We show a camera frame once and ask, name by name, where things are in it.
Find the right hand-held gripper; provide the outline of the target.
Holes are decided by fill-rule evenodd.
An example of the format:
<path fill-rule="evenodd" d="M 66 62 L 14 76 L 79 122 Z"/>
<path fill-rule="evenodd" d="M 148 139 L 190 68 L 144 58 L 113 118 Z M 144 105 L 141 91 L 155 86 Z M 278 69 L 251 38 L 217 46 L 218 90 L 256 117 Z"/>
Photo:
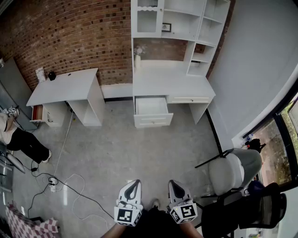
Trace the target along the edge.
<path fill-rule="evenodd" d="M 168 206 L 169 214 L 177 224 L 187 223 L 197 217 L 197 206 L 190 198 L 190 190 L 188 187 L 176 180 L 170 180 Z"/>

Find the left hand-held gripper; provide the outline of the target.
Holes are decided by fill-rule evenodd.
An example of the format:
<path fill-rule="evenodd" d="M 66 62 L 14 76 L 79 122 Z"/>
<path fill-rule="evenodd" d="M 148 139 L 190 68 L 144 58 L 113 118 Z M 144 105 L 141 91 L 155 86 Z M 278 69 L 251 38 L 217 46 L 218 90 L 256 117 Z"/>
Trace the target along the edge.
<path fill-rule="evenodd" d="M 136 226 L 142 211 L 142 183 L 133 180 L 120 189 L 114 207 L 114 220 L 119 225 Z"/>

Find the person's left forearm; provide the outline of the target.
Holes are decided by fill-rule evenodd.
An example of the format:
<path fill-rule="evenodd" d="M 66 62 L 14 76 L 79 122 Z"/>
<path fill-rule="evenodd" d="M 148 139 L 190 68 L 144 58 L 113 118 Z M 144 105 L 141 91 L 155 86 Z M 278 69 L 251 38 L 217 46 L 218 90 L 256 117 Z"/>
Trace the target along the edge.
<path fill-rule="evenodd" d="M 127 232 L 130 227 L 120 224 L 115 224 L 111 229 L 109 229 L 100 238 L 126 238 Z"/>

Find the person's right forearm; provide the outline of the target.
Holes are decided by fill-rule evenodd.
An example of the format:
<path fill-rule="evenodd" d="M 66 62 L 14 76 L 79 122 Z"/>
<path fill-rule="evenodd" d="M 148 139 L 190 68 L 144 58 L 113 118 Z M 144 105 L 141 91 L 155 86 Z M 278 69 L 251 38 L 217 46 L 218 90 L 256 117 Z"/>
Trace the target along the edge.
<path fill-rule="evenodd" d="M 179 225 L 186 238 L 204 238 L 191 222 Z"/>

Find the white closed drawer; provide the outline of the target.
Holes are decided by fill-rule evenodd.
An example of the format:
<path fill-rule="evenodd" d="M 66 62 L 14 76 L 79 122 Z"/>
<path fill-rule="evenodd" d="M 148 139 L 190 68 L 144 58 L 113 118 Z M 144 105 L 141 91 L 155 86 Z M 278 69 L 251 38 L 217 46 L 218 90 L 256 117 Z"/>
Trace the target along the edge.
<path fill-rule="evenodd" d="M 168 104 L 198 104 L 198 103 L 203 103 L 203 104 L 208 104 L 211 102 L 211 98 L 209 97 L 177 97 L 177 96 L 171 96 L 168 95 L 166 96 L 166 101 Z"/>

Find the person's black trousers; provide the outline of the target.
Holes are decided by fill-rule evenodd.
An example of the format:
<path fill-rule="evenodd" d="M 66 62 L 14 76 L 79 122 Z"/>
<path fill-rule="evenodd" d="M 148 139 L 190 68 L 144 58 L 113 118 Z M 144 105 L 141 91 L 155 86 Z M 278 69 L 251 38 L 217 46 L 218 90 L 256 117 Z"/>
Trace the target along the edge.
<path fill-rule="evenodd" d="M 187 238 L 170 214 L 156 207 L 144 211 L 135 227 L 125 229 L 121 238 Z"/>

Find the black mesh office chair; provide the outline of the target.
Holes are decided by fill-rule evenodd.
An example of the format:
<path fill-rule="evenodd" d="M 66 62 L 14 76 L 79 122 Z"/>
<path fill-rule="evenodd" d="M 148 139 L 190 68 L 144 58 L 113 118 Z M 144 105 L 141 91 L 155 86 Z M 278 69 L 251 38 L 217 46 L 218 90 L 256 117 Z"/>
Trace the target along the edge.
<path fill-rule="evenodd" d="M 285 193 L 277 183 L 251 192 L 229 192 L 217 198 L 216 202 L 202 206 L 201 228 L 204 238 L 234 238 L 236 229 L 273 229 L 284 218 L 287 208 Z"/>

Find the white power strip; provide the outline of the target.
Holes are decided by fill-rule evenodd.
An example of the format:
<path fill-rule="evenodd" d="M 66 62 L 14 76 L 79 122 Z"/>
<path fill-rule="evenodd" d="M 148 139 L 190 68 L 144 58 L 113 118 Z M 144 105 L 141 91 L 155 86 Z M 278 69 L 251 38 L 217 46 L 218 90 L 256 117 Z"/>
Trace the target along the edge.
<path fill-rule="evenodd" d="M 56 192 L 56 185 L 58 184 L 58 180 L 54 177 L 49 177 L 48 178 L 48 184 L 50 187 L 51 192 Z"/>

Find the black bag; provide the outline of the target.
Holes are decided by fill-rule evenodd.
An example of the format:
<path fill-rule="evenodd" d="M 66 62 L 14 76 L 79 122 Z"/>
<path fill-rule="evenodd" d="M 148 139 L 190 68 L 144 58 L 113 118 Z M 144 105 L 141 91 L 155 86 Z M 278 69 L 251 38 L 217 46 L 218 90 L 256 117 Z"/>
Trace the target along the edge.
<path fill-rule="evenodd" d="M 250 150 L 256 150 L 259 153 L 261 153 L 261 150 L 266 146 L 266 143 L 261 144 L 260 143 L 260 139 L 253 139 L 251 141 L 249 141 L 248 145 L 247 145 L 247 149 Z"/>

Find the black framed window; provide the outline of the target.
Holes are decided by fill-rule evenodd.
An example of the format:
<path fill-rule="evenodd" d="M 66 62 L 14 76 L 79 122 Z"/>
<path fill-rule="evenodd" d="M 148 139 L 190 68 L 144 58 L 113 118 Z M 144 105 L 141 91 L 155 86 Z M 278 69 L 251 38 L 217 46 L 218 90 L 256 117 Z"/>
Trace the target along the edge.
<path fill-rule="evenodd" d="M 254 132 L 254 138 L 265 144 L 260 171 L 265 186 L 277 183 L 289 190 L 298 184 L 298 124 L 295 125 L 291 116 L 297 101 L 298 93 Z"/>

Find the silver metal tube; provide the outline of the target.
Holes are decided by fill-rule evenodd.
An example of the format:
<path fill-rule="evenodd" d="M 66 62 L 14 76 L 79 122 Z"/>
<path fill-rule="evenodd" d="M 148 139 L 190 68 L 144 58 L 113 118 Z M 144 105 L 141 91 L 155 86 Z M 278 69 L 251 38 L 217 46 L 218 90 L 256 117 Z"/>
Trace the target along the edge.
<path fill-rule="evenodd" d="M 23 174 L 26 173 L 24 165 L 9 151 L 6 152 L 7 159 Z"/>

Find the small white desk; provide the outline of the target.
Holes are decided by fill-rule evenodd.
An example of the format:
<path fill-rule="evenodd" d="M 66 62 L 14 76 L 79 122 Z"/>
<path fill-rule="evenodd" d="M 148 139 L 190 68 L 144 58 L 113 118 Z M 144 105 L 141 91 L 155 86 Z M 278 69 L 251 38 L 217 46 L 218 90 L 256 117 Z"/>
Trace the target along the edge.
<path fill-rule="evenodd" d="M 27 106 L 43 105 L 45 123 L 62 126 L 68 107 L 84 126 L 101 126 L 105 101 L 98 83 L 98 68 L 57 75 L 37 85 Z"/>

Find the pale artificial flowers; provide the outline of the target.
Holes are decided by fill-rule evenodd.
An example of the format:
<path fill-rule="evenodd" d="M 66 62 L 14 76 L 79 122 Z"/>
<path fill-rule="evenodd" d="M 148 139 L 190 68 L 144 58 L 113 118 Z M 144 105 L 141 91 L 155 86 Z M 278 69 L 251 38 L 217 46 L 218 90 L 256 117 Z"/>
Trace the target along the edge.
<path fill-rule="evenodd" d="M 134 55 L 135 56 L 141 56 L 142 54 L 145 54 L 147 50 L 147 46 L 146 45 L 137 45 L 134 48 Z"/>

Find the grey metal cabinet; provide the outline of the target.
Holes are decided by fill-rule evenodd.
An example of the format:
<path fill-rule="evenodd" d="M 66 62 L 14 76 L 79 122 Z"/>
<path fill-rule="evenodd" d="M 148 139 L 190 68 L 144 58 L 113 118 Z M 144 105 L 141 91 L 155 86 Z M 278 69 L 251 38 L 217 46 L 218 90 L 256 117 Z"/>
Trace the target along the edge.
<path fill-rule="evenodd" d="M 32 108 L 26 106 L 32 91 L 23 79 L 14 58 L 0 67 L 0 111 L 16 108 L 19 112 L 16 124 L 24 131 L 33 131 L 38 126 L 31 122 Z"/>

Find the white glass cabinet door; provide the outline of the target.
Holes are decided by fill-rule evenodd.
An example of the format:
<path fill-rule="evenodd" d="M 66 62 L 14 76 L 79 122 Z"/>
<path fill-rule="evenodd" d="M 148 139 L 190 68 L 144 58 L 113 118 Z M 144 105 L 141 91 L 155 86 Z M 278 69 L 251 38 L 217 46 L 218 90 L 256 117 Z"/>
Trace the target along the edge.
<path fill-rule="evenodd" d="M 131 0 L 133 38 L 160 38 L 164 0 Z"/>

